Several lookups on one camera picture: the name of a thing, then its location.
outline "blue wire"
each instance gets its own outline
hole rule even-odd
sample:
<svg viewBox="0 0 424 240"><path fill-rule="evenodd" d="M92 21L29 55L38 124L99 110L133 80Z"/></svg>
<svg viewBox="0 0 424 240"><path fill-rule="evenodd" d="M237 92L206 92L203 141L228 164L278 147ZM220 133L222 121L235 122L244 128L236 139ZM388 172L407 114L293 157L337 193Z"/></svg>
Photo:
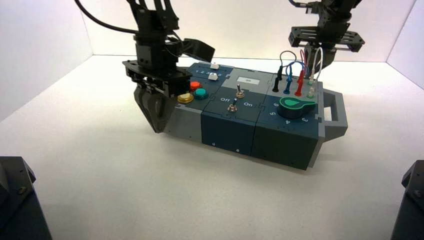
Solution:
<svg viewBox="0 0 424 240"><path fill-rule="evenodd" d="M292 61L291 63L289 63L288 65L287 65L287 67L285 68L285 74L288 76L287 77L287 81L288 82L292 82L293 81L293 69L292 69L292 65L293 64L295 64L295 63L298 63L298 64L300 64L300 65L302 65L302 70L304 70L305 69L305 64L303 63L303 62L301 62L301 61ZM306 70L307 70L307 72L306 72L306 74L308 74L309 73L309 69L308 69L308 67L306 67Z"/></svg>

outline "robotic arm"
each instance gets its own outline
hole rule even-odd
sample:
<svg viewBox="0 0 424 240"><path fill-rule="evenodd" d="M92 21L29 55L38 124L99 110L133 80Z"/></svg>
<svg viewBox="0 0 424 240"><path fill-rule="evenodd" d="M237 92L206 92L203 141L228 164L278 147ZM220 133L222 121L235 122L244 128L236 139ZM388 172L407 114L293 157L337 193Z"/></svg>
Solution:
<svg viewBox="0 0 424 240"><path fill-rule="evenodd" d="M322 0L299 3L289 0L297 8L306 8L307 14L319 15L317 26L294 26L288 37L292 47L304 47L309 69L314 67L311 57L315 55L319 47L323 49L322 68L333 62L337 50L359 52L365 41L358 33L347 30L350 26L348 21L352 18L351 10L361 1ZM319 62L318 58L315 63L316 69Z"/></svg>
<svg viewBox="0 0 424 240"><path fill-rule="evenodd" d="M92 16L80 3L75 3L94 22L120 32L134 34L137 60L123 62L127 76L137 83L135 101L156 133L164 131L171 117L177 96L190 90L191 74L177 67L178 57L186 54L197 60L210 62L215 49L196 39L184 39L174 32L178 20L170 0L154 0L156 10L147 8L145 0L126 0L138 26L138 30L116 27ZM323 49L322 68L331 64L337 50L358 52L365 43L356 33L347 31L350 11L361 0L322 0L310 3L289 2L306 13L319 15L318 26L292 27L289 41L292 47L304 47L308 69L312 69L312 56L319 47Z"/></svg>

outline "white button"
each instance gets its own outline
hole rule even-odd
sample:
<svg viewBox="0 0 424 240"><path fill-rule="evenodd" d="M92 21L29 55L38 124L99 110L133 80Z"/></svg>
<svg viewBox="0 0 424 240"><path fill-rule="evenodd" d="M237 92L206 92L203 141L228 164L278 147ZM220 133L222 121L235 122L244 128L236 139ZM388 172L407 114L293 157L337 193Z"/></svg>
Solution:
<svg viewBox="0 0 424 240"><path fill-rule="evenodd" d="M218 64L216 64L216 63L211 63L211 64L210 64L210 68L211 68L211 69L219 69L219 68L220 68L220 66L219 66Z"/></svg>
<svg viewBox="0 0 424 240"><path fill-rule="evenodd" d="M216 80L218 80L218 75L215 72L211 72L207 79L212 80L212 81L216 81Z"/></svg>

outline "teal button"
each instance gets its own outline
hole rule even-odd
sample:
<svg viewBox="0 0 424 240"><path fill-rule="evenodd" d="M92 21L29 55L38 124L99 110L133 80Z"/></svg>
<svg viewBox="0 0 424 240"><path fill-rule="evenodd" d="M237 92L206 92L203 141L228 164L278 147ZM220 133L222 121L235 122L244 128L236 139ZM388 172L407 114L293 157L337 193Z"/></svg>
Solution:
<svg viewBox="0 0 424 240"><path fill-rule="evenodd" d="M194 98L198 100L207 99L209 97L208 92L204 88L198 88L194 91Z"/></svg>

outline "black robotic arm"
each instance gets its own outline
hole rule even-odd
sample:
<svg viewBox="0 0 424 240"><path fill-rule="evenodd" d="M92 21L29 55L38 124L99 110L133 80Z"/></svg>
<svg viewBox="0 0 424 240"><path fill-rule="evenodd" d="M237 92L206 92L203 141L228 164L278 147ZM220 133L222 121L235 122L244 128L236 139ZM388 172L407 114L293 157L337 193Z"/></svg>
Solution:
<svg viewBox="0 0 424 240"><path fill-rule="evenodd" d="M318 14L317 26L294 26L288 40L292 47L304 47L308 68L312 69L317 49L323 49L322 68L330 65L337 50L359 52L365 41L357 32L347 31L352 18L351 10L362 0L322 0L299 3L289 0L297 8L306 8L307 14ZM318 69L320 57L316 61Z"/></svg>

